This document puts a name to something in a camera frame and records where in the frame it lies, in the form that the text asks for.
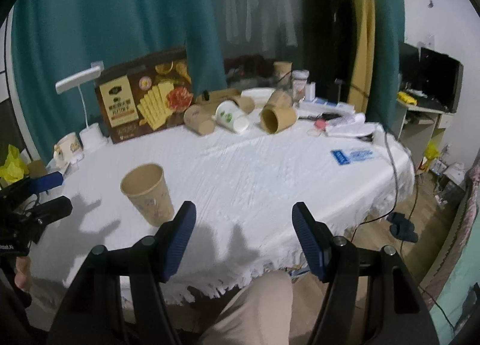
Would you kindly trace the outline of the person's left hand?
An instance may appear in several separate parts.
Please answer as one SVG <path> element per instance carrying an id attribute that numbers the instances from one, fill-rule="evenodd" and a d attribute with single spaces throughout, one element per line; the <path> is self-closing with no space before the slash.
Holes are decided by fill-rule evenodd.
<path id="1" fill-rule="evenodd" d="M 29 293 L 32 286 L 31 260 L 28 256 L 16 258 L 16 286 L 25 293 Z"/>

